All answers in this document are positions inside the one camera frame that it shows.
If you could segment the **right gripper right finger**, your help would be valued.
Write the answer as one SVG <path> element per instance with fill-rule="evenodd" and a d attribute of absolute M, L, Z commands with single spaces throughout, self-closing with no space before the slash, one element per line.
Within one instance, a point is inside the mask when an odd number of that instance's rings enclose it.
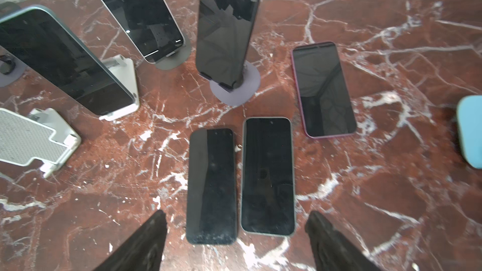
<path fill-rule="evenodd" d="M 379 270 L 320 212 L 312 211 L 305 224 L 317 270 Z"/>

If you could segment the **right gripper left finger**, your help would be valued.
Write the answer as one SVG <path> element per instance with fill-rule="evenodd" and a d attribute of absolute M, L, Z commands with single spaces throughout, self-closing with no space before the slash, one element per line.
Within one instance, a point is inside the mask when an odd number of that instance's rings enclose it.
<path fill-rule="evenodd" d="M 95 269 L 159 271 L 167 233 L 166 213 L 158 210 Z"/>

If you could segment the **pink-edged black phone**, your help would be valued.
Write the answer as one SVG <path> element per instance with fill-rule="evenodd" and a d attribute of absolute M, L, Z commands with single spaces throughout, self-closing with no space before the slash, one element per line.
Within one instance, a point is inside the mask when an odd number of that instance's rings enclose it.
<path fill-rule="evenodd" d="M 354 134 L 355 113 L 336 45 L 293 49 L 292 69 L 305 133 L 313 139 Z"/>

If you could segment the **grey small phone stand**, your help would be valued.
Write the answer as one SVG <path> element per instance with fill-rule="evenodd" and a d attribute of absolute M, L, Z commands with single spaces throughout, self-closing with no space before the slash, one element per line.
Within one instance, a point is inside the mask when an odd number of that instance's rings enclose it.
<path fill-rule="evenodd" d="M 1 87 L 6 87 L 21 78 L 27 65 L 1 47 Z"/>

